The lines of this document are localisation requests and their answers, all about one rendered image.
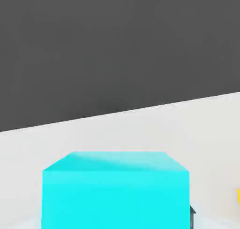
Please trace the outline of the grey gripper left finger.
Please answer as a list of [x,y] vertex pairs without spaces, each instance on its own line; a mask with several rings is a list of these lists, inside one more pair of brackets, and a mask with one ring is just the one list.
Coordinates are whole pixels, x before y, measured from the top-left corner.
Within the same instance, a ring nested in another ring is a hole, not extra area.
[[17,229],[41,229],[41,219],[35,217],[25,222],[21,222],[17,226]]

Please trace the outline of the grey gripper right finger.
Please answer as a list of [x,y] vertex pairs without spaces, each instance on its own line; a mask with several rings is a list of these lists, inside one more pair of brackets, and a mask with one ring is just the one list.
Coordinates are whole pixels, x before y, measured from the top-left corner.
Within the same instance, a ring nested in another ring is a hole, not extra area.
[[190,229],[228,229],[226,225],[220,224],[206,217],[197,214],[193,207],[190,207]]

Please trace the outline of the small cyan cube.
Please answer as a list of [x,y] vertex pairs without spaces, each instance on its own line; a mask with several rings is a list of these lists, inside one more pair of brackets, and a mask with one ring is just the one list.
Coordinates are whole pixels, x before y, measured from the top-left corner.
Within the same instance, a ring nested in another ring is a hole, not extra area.
[[165,152],[73,152],[42,172],[41,229],[190,229],[189,171]]

